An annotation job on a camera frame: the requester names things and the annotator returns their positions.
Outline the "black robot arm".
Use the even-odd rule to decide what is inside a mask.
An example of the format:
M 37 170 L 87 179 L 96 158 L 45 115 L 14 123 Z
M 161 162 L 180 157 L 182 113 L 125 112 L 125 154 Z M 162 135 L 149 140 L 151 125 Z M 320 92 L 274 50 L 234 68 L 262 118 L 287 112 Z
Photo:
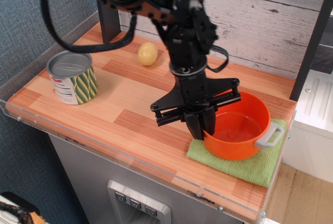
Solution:
M 99 0 L 112 9 L 147 17 L 155 25 L 170 57 L 174 88 L 151 105 L 159 126 L 182 121 L 193 138 L 215 132 L 215 113 L 240 100 L 239 80 L 209 79 L 207 55 L 227 51 L 215 46 L 216 25 L 207 16 L 203 0 Z

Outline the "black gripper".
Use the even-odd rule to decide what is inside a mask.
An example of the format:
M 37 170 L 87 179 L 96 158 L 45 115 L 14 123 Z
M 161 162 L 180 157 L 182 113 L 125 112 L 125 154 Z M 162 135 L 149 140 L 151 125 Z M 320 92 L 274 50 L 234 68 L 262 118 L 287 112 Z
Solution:
M 239 84 L 237 78 L 207 78 L 203 71 L 175 76 L 174 88 L 152 103 L 150 109 L 159 126 L 185 121 L 193 138 L 203 141 L 203 131 L 215 133 L 217 109 L 240 100 Z

